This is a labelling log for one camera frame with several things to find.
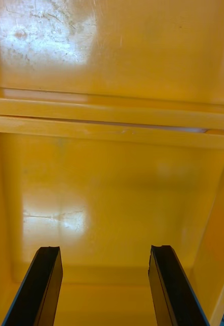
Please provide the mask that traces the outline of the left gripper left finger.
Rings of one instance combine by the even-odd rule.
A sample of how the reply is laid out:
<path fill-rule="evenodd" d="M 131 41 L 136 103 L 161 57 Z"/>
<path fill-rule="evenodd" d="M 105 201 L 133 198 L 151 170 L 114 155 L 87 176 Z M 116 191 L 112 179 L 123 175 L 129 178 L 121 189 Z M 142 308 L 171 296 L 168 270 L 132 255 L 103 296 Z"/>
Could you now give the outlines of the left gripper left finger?
<path fill-rule="evenodd" d="M 40 247 L 2 325 L 54 325 L 62 278 L 60 247 Z"/>

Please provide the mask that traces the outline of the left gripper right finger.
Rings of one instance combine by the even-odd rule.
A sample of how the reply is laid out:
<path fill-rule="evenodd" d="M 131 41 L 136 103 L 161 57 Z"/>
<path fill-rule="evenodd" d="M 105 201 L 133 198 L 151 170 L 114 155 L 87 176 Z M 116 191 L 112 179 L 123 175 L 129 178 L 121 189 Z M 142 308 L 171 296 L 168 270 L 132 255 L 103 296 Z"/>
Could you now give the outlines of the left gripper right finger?
<path fill-rule="evenodd" d="M 157 325 L 209 325 L 171 246 L 151 246 L 148 277 Z"/>

